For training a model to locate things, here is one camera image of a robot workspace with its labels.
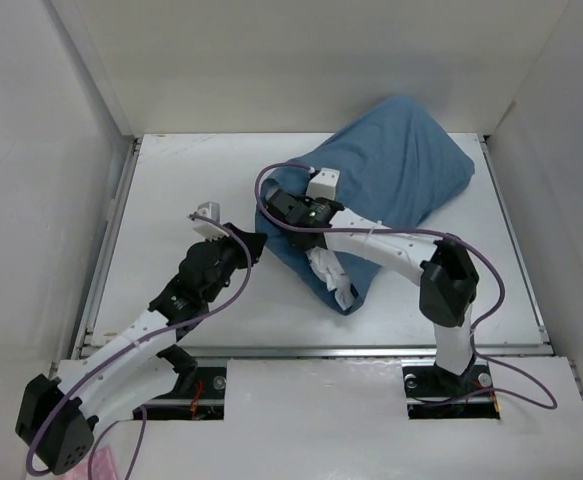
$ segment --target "purple cable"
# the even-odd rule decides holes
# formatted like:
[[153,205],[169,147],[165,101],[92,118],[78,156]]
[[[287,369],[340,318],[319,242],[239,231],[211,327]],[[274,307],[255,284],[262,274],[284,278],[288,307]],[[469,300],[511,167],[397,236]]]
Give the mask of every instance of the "purple cable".
[[[133,457],[131,457],[131,463],[129,464],[129,469],[127,470],[127,474],[124,476],[124,480],[129,480],[131,478],[131,472],[133,472],[133,467],[135,467],[135,462],[138,459],[138,454],[140,453],[140,447],[142,446],[142,440],[144,440],[144,431],[147,428],[147,409],[144,405],[140,406],[140,412],[142,412],[142,425],[140,426],[140,435],[138,435],[138,441],[135,444],[135,451],[133,452]],[[104,429],[104,432],[100,434],[98,439],[91,447],[91,453],[89,454],[89,461],[87,462],[87,480],[93,480],[93,457],[95,452],[98,450],[100,446],[100,442],[104,438],[104,436],[109,433],[120,422],[113,422],[107,428]]]
[[285,230],[289,230],[291,232],[298,232],[298,233],[367,233],[367,234],[371,233],[373,235],[409,234],[409,235],[429,235],[429,236],[434,236],[434,237],[440,237],[443,239],[449,239],[449,240],[454,241],[458,245],[463,246],[469,252],[471,252],[473,255],[475,255],[484,264],[484,266],[487,267],[487,269],[491,272],[491,274],[495,278],[496,282],[498,283],[500,295],[498,297],[498,300],[493,305],[493,307],[491,307],[486,313],[484,313],[480,317],[478,317],[478,319],[471,324],[471,349],[473,350],[473,353],[476,356],[476,358],[481,358],[483,360],[495,363],[496,365],[506,367],[510,370],[513,370],[516,373],[519,373],[520,375],[523,375],[524,377],[528,378],[529,380],[531,380],[538,387],[540,387],[540,389],[544,393],[546,393],[546,395],[551,400],[551,404],[548,405],[545,403],[540,403],[536,400],[533,400],[532,398],[526,397],[524,395],[521,395],[519,393],[513,392],[511,390],[507,390],[504,388],[483,388],[483,389],[471,392],[471,393],[464,395],[462,397],[449,399],[449,400],[446,400],[444,402],[435,402],[435,403],[427,404],[428,406],[430,406],[430,407],[442,407],[445,405],[451,405],[453,403],[456,403],[456,402],[459,402],[462,400],[466,400],[466,399],[474,397],[476,395],[482,395],[484,393],[490,393],[490,392],[494,392],[494,393],[499,392],[499,393],[511,395],[513,397],[519,398],[520,400],[524,400],[525,402],[531,403],[532,405],[535,405],[537,407],[544,408],[547,410],[555,410],[556,408],[558,408],[558,402],[557,402],[555,396],[551,393],[551,391],[542,382],[540,382],[540,380],[535,378],[533,375],[525,372],[521,368],[518,368],[514,365],[509,365],[508,363],[504,363],[503,361],[497,360],[493,357],[483,355],[477,351],[476,346],[475,346],[475,336],[473,335],[473,333],[474,333],[475,329],[478,327],[478,325],[480,325],[487,318],[489,318],[491,315],[493,315],[502,306],[502,303],[504,302],[505,292],[506,292],[506,289],[504,286],[504,281],[502,280],[502,276],[498,272],[497,268],[495,268],[495,266],[489,261],[489,259],[486,258],[479,250],[477,250],[474,246],[468,244],[464,240],[462,240],[454,235],[451,235],[448,233],[443,233],[443,232],[438,232],[435,230],[427,230],[427,229],[423,229],[423,228],[403,228],[403,229],[382,228],[382,229],[378,229],[378,230],[369,231],[369,230],[364,229],[364,228],[303,228],[303,227],[294,227],[292,225],[287,225],[286,223],[281,222],[280,220],[275,218],[273,215],[271,215],[267,211],[265,205],[262,203],[261,191],[260,191],[262,179],[264,178],[266,173],[271,171],[271,170],[275,170],[276,168],[284,168],[284,167],[301,168],[301,169],[307,170],[310,173],[313,173],[315,171],[315,169],[313,167],[311,167],[309,165],[304,165],[302,163],[275,163],[273,165],[269,165],[268,167],[265,167],[258,174],[256,181],[255,181],[255,187],[254,187],[255,201],[256,201],[258,210],[260,211],[260,213],[262,213],[262,215],[264,215],[264,217],[267,220],[269,220],[272,224],[276,225],[277,227],[283,228]]
[[133,350],[137,344],[144,343],[144,342],[152,339],[153,337],[156,337],[158,335],[162,335],[163,333],[170,332],[172,330],[176,330],[178,328],[198,324],[201,321],[203,321],[204,319],[209,318],[210,316],[215,315],[216,313],[219,313],[222,310],[229,307],[231,304],[233,304],[238,299],[238,297],[240,295],[242,295],[242,292],[244,292],[244,289],[246,288],[247,283],[249,282],[249,279],[251,278],[251,267],[253,265],[253,262],[251,259],[251,254],[249,253],[248,247],[244,244],[244,242],[242,240],[240,240],[240,238],[235,233],[233,233],[231,230],[229,230],[228,228],[226,228],[225,226],[221,225],[220,223],[218,223],[214,220],[211,220],[211,219],[206,218],[206,217],[201,217],[195,213],[192,215],[189,215],[189,218],[191,220],[201,220],[203,222],[210,223],[211,225],[213,225],[215,227],[218,227],[224,233],[226,233],[229,237],[231,237],[233,240],[235,240],[237,242],[237,244],[240,245],[240,247],[244,250],[244,253],[247,257],[247,270],[246,270],[246,274],[244,276],[244,280],[242,281],[242,284],[240,285],[240,288],[238,288],[238,291],[229,300],[224,302],[219,307],[214,308],[213,310],[209,311],[208,313],[200,315],[196,318],[192,318],[190,320],[186,320],[184,322],[180,322],[180,323],[177,323],[174,325],[170,325],[168,327],[161,328],[159,330],[156,330],[155,332],[147,333],[143,337],[140,337],[137,340],[137,342],[131,343],[131,344],[127,345],[126,347],[124,347],[122,350],[114,353],[113,355],[111,355],[111,357],[107,358],[100,365],[95,367],[90,372],[86,373],[84,375],[84,377],[82,377],[78,382],[76,382],[76,384],[73,387],[71,387],[71,389],[69,389],[68,392],[66,392],[64,394],[64,397],[62,397],[62,399],[58,402],[58,404],[55,407],[53,407],[53,409],[51,410],[51,412],[49,413],[47,418],[45,418],[44,422],[42,422],[42,425],[40,425],[38,432],[33,437],[33,441],[31,442],[31,445],[29,446],[29,451],[27,452],[27,456],[26,456],[27,473],[29,475],[31,475],[32,477],[42,477],[44,475],[47,475],[48,473],[51,473],[51,471],[49,469],[47,469],[47,470],[36,470],[35,469],[35,467],[33,466],[33,457],[35,455],[35,451],[38,449],[38,446],[40,445],[40,441],[42,440],[42,437],[49,429],[51,422],[53,422],[53,420],[55,420],[55,418],[58,416],[58,413],[60,412],[60,410],[62,410],[62,407],[64,407],[67,404],[67,402],[71,399],[71,397],[73,397],[76,394],[76,392],[84,386],[85,383],[87,383],[89,380],[91,380],[93,377],[95,377],[98,373],[100,373],[102,370],[107,368],[113,362],[118,360],[124,354]]

